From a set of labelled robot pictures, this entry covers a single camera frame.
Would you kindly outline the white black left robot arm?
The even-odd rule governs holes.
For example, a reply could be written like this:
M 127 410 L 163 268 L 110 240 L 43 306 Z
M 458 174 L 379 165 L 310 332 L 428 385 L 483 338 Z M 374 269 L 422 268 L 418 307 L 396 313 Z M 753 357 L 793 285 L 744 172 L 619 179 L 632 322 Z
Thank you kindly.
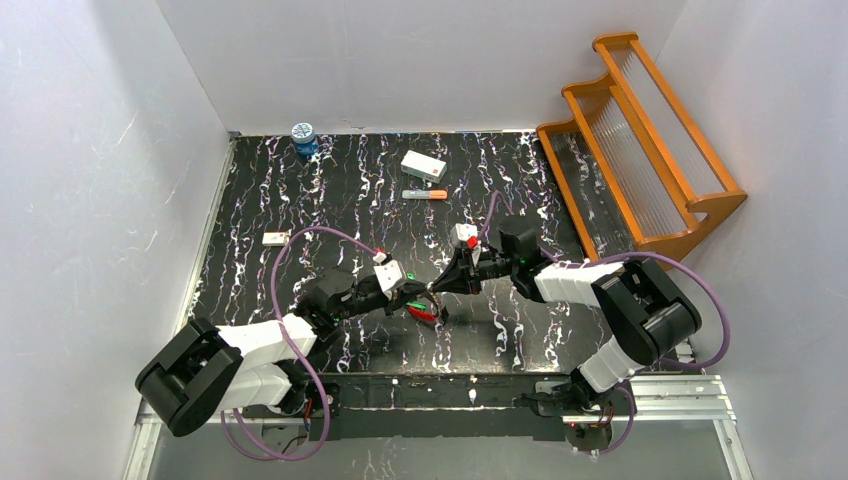
M 341 320 L 375 310 L 391 314 L 419 299 L 439 303 L 426 284 L 403 273 L 357 279 L 331 269 L 280 320 L 243 326 L 189 321 L 134 385 L 170 432 L 183 437 L 222 411 L 284 405 L 292 389 L 311 385 L 294 361 L 332 345 Z

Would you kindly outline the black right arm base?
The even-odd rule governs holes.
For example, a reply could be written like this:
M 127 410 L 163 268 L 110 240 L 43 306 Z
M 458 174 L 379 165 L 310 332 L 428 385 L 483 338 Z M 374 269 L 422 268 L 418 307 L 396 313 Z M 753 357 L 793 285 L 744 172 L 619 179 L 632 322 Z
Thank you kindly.
M 628 438 L 638 413 L 629 383 L 598 394 L 570 381 L 540 381 L 513 405 L 543 418 L 559 418 L 572 450 L 593 457 L 617 449 Z

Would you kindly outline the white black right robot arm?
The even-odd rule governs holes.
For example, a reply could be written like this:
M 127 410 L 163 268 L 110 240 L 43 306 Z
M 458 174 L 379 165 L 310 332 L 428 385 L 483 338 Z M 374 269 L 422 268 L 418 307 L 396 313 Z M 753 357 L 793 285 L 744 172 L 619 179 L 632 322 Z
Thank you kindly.
M 472 295 L 484 281 L 507 277 L 528 300 L 600 309 L 612 337 L 570 373 L 557 394 L 562 399 L 589 407 L 702 325 L 697 309 L 654 260 L 580 267 L 556 262 L 518 215 L 506 217 L 498 235 L 499 246 L 490 248 L 475 227 L 456 225 L 451 232 L 453 256 L 430 289 Z

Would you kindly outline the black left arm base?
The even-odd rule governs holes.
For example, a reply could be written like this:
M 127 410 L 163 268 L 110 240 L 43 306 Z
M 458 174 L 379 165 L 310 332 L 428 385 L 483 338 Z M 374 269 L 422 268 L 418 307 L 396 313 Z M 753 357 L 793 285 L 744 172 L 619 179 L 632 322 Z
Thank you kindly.
M 328 415 L 336 418 L 340 413 L 340 385 L 323 383 L 324 394 L 306 373 L 294 373 L 288 377 L 290 387 L 275 405 L 283 416 L 300 419 L 319 418 Z

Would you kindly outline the white orange marker pen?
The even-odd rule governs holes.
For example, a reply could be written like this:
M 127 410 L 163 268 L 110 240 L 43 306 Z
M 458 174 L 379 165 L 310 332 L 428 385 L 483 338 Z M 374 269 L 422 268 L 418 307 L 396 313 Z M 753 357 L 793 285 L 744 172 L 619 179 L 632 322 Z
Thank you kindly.
M 448 198 L 446 190 L 403 190 L 401 197 L 405 200 L 439 200 Z

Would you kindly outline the white green small box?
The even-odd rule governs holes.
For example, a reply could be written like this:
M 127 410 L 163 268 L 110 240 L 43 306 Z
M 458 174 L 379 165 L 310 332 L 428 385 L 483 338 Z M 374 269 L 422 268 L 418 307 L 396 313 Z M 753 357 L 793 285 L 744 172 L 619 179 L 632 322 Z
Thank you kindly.
M 440 183 L 446 171 L 446 163 L 409 150 L 401 160 L 401 171 L 431 183 Z

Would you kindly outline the small white eraser block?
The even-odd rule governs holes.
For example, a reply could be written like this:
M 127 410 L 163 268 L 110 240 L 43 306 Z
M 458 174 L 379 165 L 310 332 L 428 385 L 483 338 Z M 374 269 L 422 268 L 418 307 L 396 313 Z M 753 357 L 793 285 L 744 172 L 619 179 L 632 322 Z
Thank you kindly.
M 266 247 L 284 247 L 290 241 L 288 232 L 264 232 L 262 245 Z

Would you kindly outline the blue jar with white lid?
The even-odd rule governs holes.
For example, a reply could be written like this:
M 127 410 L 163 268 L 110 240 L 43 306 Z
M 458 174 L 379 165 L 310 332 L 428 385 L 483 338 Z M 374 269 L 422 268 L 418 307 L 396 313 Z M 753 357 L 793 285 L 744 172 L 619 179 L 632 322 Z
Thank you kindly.
M 315 129 L 308 122 L 300 122 L 292 127 L 291 141 L 296 152 L 304 157 L 314 155 L 319 149 Z

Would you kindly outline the orange wooden tiered rack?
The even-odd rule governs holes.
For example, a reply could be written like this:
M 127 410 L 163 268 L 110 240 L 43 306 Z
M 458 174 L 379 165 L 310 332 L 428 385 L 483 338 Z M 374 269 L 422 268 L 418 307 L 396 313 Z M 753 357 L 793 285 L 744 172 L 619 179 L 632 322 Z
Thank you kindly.
M 634 32 L 597 37 L 605 71 L 562 88 L 536 133 L 590 260 L 683 260 L 747 198 Z

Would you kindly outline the aluminium frame rail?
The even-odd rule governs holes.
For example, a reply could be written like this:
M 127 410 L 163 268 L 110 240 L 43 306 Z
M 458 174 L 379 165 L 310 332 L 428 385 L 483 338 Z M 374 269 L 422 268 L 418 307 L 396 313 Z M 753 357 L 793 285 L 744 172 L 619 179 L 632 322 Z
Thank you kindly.
M 524 375 L 343 375 L 326 377 L 332 416 L 353 413 L 482 413 L 519 408 L 567 421 L 592 421 L 598 407 L 567 407 L 565 378 Z M 626 386 L 638 420 L 733 420 L 721 377 L 660 372 Z

